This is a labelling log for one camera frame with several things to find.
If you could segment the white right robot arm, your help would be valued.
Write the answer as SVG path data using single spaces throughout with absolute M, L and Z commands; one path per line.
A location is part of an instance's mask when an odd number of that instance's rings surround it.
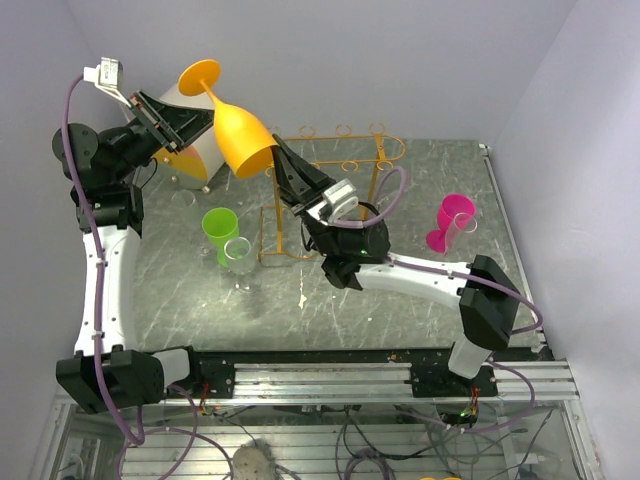
M 380 211 L 366 204 L 366 220 L 348 215 L 362 206 L 348 179 L 337 181 L 275 139 L 273 169 L 280 200 L 300 219 L 303 245 L 318 253 L 322 271 L 338 289 L 390 291 L 424 298 L 459 311 L 462 333 L 454 341 L 440 373 L 450 394 L 465 394 L 481 366 L 508 347 L 524 299 L 490 257 L 470 263 L 435 262 L 391 250 L 386 218 L 397 208 L 394 198 Z

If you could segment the yellow plastic wine glass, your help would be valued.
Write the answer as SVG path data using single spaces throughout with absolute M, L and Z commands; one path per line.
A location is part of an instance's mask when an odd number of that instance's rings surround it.
M 214 106 L 213 130 L 219 150 L 238 179 L 265 170 L 273 161 L 276 140 L 262 122 L 247 110 L 224 102 L 213 91 L 221 72 L 213 59 L 195 62 L 178 80 L 185 96 L 206 94 Z

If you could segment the clear tall wine glass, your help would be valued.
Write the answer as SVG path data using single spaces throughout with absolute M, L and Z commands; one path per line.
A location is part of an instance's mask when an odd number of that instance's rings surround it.
M 473 214 L 456 214 L 444 236 L 445 255 L 451 256 L 465 250 L 474 238 L 478 223 Z

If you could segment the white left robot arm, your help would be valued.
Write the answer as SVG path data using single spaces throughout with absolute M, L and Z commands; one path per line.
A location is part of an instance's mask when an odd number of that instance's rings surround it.
M 177 106 L 142 91 L 129 103 L 134 117 L 96 132 L 63 121 L 52 151 L 73 182 L 71 198 L 86 254 L 85 298 L 73 355 L 56 364 L 59 385 L 88 414 L 110 407 L 156 404 L 170 386 L 182 397 L 203 387 L 204 373 L 190 346 L 141 351 L 134 328 L 133 276 L 144 219 L 134 172 L 180 153 L 213 124 L 207 108 Z

